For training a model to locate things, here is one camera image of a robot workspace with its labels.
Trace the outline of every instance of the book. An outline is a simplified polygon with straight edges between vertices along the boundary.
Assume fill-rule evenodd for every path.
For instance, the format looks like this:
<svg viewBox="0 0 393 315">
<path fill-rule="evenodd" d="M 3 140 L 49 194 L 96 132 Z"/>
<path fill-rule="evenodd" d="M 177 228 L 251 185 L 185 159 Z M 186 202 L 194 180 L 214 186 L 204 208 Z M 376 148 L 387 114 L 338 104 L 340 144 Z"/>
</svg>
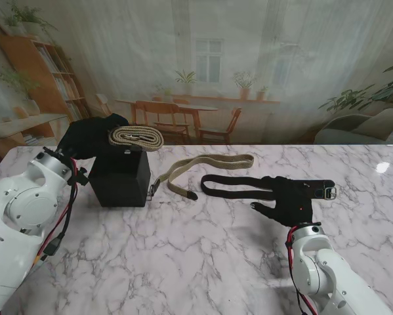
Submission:
<svg viewBox="0 0 393 315">
<path fill-rule="evenodd" d="M 49 57 L 53 61 L 54 65 L 58 69 L 59 72 L 66 72 L 66 69 L 63 65 L 63 63 L 60 61 L 59 57 L 57 57 L 53 52 L 49 52 Z"/>
<path fill-rule="evenodd" d="M 66 106 L 68 107 L 68 109 L 69 109 L 69 111 L 70 111 L 72 117 L 73 117 L 75 120 L 79 120 L 78 115 L 77 115 L 77 112 L 74 110 L 72 104 L 66 103 Z"/>
<path fill-rule="evenodd" d="M 66 89 L 66 91 L 68 92 L 68 97 L 69 97 L 71 100 L 74 99 L 74 98 L 76 98 L 75 95 L 73 94 L 72 89 L 71 89 L 71 85 L 70 85 L 65 79 L 62 79 L 62 80 L 63 80 L 64 83 L 65 83 L 65 89 Z"/>
<path fill-rule="evenodd" d="M 31 146 L 32 144 L 36 144 L 38 141 L 37 141 L 36 138 L 32 138 L 32 139 L 27 140 L 27 141 L 25 141 L 25 142 L 26 142 L 26 144 L 27 144 L 28 146 Z"/>
<path fill-rule="evenodd" d="M 32 139 L 33 136 L 32 135 L 25 135 L 25 136 L 23 136 L 23 138 L 24 138 L 24 142 L 25 142 L 25 141 Z"/>
<path fill-rule="evenodd" d="M 75 84 L 75 81 L 71 77 L 69 78 L 69 81 L 70 81 L 71 88 L 72 88 L 75 98 L 79 98 L 79 93 L 78 93 L 78 89 L 77 89 L 77 85 Z"/>
<path fill-rule="evenodd" d="M 81 112 L 79 111 L 78 107 L 75 104 L 72 104 L 72 108 L 74 112 L 77 114 L 78 120 L 83 119 Z"/>
<path fill-rule="evenodd" d="M 39 54 L 41 55 L 42 59 L 45 61 L 45 64 L 48 67 L 49 71 L 52 73 L 58 72 L 58 69 L 51 61 L 50 56 L 48 56 L 46 50 L 43 47 L 37 47 L 37 50 L 39 51 Z"/>
<path fill-rule="evenodd" d="M 56 77 L 55 81 L 56 81 L 56 85 L 58 85 L 58 89 L 60 91 L 60 94 L 62 95 L 62 98 L 64 100 L 69 100 L 70 98 L 68 97 L 68 94 L 65 90 L 65 86 L 64 86 L 62 79 L 60 79 L 59 77 Z"/>
</svg>

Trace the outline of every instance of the printed backdrop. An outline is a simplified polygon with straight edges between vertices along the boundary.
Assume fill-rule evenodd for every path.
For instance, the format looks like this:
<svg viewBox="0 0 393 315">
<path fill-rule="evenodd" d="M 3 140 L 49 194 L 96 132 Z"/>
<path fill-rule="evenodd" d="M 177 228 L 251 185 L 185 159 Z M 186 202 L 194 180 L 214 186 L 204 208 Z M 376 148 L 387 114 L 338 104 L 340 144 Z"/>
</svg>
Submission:
<svg viewBox="0 0 393 315">
<path fill-rule="evenodd" d="M 138 100 L 171 143 L 382 143 L 393 0 L 0 0 L 0 158 Z"/>
</svg>

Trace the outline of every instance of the khaki strap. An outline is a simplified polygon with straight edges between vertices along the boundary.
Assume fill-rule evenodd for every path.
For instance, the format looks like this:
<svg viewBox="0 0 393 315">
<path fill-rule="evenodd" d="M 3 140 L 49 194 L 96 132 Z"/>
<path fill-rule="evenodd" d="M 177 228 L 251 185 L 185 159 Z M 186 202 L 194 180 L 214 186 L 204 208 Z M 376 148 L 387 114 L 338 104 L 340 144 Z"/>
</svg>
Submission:
<svg viewBox="0 0 393 315">
<path fill-rule="evenodd" d="M 139 146 L 147 152 L 157 151 L 164 144 L 161 133 L 145 126 L 124 126 L 111 131 L 109 143 L 118 146 Z"/>
<path fill-rule="evenodd" d="M 205 163 L 218 169 L 248 169 L 252 167 L 254 160 L 255 158 L 250 154 L 240 154 L 238 156 L 203 154 L 192 159 L 182 159 L 174 163 L 165 174 L 162 174 L 155 180 L 154 185 L 151 185 L 150 194 L 153 196 L 158 186 L 168 179 L 167 187 L 172 192 L 191 200 L 197 200 L 197 195 L 194 192 L 176 186 L 172 181 L 196 164 Z"/>
</svg>

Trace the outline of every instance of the window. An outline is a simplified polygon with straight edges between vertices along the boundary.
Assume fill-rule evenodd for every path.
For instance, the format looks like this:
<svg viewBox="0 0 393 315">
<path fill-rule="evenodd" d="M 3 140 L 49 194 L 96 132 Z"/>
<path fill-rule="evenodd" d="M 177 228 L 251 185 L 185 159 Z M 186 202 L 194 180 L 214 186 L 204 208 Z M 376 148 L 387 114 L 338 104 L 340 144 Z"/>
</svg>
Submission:
<svg viewBox="0 0 393 315">
<path fill-rule="evenodd" d="M 196 40 L 196 79 L 200 82 L 219 83 L 222 57 L 220 39 Z"/>
</svg>

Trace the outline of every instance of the red cable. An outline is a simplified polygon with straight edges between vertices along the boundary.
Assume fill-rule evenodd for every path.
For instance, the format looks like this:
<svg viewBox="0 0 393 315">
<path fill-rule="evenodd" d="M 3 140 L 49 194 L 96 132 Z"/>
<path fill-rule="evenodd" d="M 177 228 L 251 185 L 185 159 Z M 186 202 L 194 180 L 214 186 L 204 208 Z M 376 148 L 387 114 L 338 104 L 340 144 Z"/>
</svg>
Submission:
<svg viewBox="0 0 393 315">
<path fill-rule="evenodd" d="M 288 246 L 288 265 L 290 270 L 292 270 L 293 267 L 293 255 L 292 255 L 292 242 L 291 242 L 291 238 L 293 236 L 293 232 L 296 229 L 296 226 L 293 226 L 289 232 L 288 232 L 288 236 L 287 236 L 287 243 L 291 244 L 290 246 Z M 304 303 L 306 304 L 306 306 L 308 307 L 308 309 L 310 310 L 310 312 L 312 313 L 312 315 L 317 315 L 316 311 L 314 310 L 314 307 L 311 305 L 310 301 L 303 295 L 301 294 L 297 287 L 295 288 L 297 290 L 297 293 L 301 296 L 301 299 L 304 301 Z"/>
</svg>

